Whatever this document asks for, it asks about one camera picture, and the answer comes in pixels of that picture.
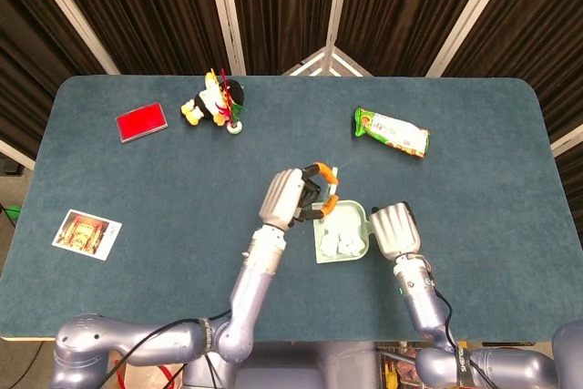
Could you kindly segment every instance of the table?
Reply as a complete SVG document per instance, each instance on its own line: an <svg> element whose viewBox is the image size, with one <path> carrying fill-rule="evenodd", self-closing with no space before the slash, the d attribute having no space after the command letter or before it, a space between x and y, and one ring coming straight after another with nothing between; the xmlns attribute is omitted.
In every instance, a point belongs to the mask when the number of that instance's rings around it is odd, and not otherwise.
<svg viewBox="0 0 583 389"><path fill-rule="evenodd" d="M341 198L367 210L409 201L458 339L548 340L583 315L583 253L525 82L239 80L233 137L180 115L202 77L68 79L0 280L0 335L52 337L81 312L163 323L225 310L271 178L315 160L339 167ZM169 127L121 144L115 117L152 102ZM431 129L427 157L353 138L358 105ZM107 261L51 246L69 209L123 223ZM256 340L417 338L374 241L359 261L317 265L311 224L286 240Z"/></svg>

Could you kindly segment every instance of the picture card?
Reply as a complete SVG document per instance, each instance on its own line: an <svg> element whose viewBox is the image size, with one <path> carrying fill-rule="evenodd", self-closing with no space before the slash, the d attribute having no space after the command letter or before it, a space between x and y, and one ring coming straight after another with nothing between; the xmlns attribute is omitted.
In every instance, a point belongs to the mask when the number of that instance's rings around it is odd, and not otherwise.
<svg viewBox="0 0 583 389"><path fill-rule="evenodd" d="M119 222L69 210L53 240L53 246L104 261L120 228Z"/></svg>

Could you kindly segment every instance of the white stand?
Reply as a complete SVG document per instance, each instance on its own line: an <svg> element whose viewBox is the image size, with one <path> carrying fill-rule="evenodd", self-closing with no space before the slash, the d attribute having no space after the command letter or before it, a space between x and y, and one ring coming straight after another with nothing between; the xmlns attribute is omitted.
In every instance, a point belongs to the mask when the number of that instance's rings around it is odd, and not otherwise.
<svg viewBox="0 0 583 389"><path fill-rule="evenodd" d="M231 125L231 123L227 123L227 130L229 131L230 134L239 134L242 130L243 130L243 124L240 123L240 120L237 122L237 125L235 125L234 127Z"/></svg>

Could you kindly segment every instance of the red cable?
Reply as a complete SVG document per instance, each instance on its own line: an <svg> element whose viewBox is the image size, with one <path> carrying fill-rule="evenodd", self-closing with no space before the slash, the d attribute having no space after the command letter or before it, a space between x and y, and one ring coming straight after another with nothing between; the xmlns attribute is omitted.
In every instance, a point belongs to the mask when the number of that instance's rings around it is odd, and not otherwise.
<svg viewBox="0 0 583 389"><path fill-rule="evenodd" d="M172 378L172 373L168 370L168 368L166 366L164 366L163 364L159 364L158 365L158 369L160 371L162 371L162 373L164 373L164 375L166 375L166 378L168 378L168 381L170 381L170 379ZM121 389L126 389L126 383L124 382L124 377L121 376L121 370L118 369L116 371L116 376L118 378L118 384L119 387ZM172 382L169 386L168 389L174 389L174 382Z"/></svg>

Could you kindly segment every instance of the white container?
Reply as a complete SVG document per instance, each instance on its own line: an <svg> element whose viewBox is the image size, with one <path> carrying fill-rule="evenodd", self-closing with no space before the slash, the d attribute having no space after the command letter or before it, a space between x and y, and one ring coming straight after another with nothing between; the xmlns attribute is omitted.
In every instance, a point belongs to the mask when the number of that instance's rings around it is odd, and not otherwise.
<svg viewBox="0 0 583 389"><path fill-rule="evenodd" d="M313 204L315 209L322 204ZM317 263L361 259L369 248L373 232L364 208L353 200L339 200L334 210L322 220L313 222Z"/></svg>

